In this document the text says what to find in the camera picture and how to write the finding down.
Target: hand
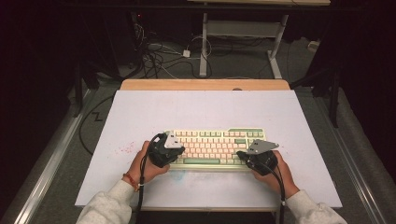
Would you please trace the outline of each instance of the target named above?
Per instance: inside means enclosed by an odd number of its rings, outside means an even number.
[[[277,158],[277,168],[275,168],[275,173],[279,178],[282,176],[281,179],[283,179],[283,185],[285,187],[285,196],[288,199],[295,193],[299,191],[297,186],[294,184],[293,177],[291,176],[291,171],[287,163],[283,161],[282,156],[280,155],[279,151],[273,150],[274,154],[276,155]],[[263,182],[266,183],[271,189],[276,191],[277,193],[280,193],[280,186],[279,183],[277,182],[277,179],[274,177],[273,174],[269,175],[260,175],[256,171],[253,171],[254,177]]]
[[[145,141],[145,143],[142,146],[142,150],[140,150],[136,154],[136,157],[134,157],[131,167],[129,168],[128,174],[131,175],[132,179],[136,183],[140,182],[140,162],[142,161],[143,157],[146,155],[146,151],[148,150],[148,147],[149,147],[149,141]],[[165,165],[163,168],[160,168],[160,167],[154,165],[150,161],[150,159],[147,158],[146,166],[145,166],[145,173],[144,173],[145,183],[149,182],[157,175],[165,174],[166,172],[168,172],[168,170],[169,170],[169,164]],[[130,179],[126,176],[124,176],[122,178],[122,180],[131,184]]]

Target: person's left hand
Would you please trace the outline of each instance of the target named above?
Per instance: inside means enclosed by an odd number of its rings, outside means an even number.
[[[140,182],[140,162],[142,161],[143,157],[146,155],[146,151],[148,150],[149,147],[149,141],[145,141],[145,143],[142,146],[142,150],[140,150],[137,154],[134,160],[132,161],[131,167],[129,168],[129,171],[127,172],[131,178],[134,180],[135,183]],[[145,183],[149,182],[152,180],[155,176],[157,175],[163,175],[169,170],[169,164],[165,165],[163,168],[160,168],[156,165],[154,165],[149,158],[147,158],[146,161],[146,166],[145,166]],[[131,184],[130,179],[127,176],[124,176],[122,178],[125,182]]]

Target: wooden edge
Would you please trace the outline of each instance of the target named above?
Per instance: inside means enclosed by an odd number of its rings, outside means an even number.
[[[326,7],[331,0],[188,0],[197,3],[225,3],[225,4],[255,4],[255,5],[284,5],[305,7]]]
[[[288,91],[283,79],[126,79],[121,91]]]
[[[274,208],[254,208],[254,207],[142,207],[142,211],[164,211],[164,212],[276,212]]]

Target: white table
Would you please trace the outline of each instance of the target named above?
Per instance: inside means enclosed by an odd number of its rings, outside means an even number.
[[[264,128],[268,141],[280,144],[297,186],[315,202],[342,207],[294,91],[118,91],[76,205],[109,190],[156,133],[232,127]],[[145,186],[142,210],[275,211],[278,205],[279,197],[249,172],[170,171]]]

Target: person's right hand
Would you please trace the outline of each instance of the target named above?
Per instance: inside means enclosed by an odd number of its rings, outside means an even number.
[[[277,158],[277,167],[275,168],[275,173],[279,176],[279,178],[282,176],[281,179],[283,179],[283,185],[285,187],[285,196],[288,199],[295,193],[299,191],[297,186],[294,184],[293,177],[291,175],[290,168],[285,161],[283,161],[282,156],[280,155],[279,151],[273,150],[274,154],[276,155]],[[273,174],[269,175],[260,175],[256,171],[253,171],[254,177],[263,182],[266,183],[271,189],[274,191],[280,193],[280,186],[279,183],[277,182],[277,179],[274,177]]]

